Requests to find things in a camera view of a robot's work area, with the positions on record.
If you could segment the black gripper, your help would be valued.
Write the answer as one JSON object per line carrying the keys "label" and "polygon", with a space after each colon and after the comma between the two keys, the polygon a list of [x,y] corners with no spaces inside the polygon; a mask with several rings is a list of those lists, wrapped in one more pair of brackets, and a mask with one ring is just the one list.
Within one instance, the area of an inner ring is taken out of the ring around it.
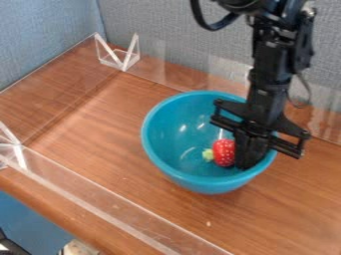
{"label": "black gripper", "polygon": [[310,132],[279,114],[271,124],[250,115],[246,103],[218,98],[213,101],[210,122],[229,130],[235,141],[235,166],[251,168],[263,159],[270,149],[299,158]]}

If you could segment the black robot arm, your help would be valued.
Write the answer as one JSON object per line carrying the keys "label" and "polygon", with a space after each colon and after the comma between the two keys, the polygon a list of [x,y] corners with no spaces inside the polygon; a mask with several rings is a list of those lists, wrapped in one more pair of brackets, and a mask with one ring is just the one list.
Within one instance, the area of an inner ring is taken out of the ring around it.
{"label": "black robot arm", "polygon": [[215,0],[229,14],[213,25],[229,25],[243,15],[253,28],[253,68],[243,103],[218,99],[211,122],[233,132],[235,165],[254,167],[270,150],[299,157],[310,132],[283,112],[293,78],[302,77],[314,55],[315,10],[307,0]]}

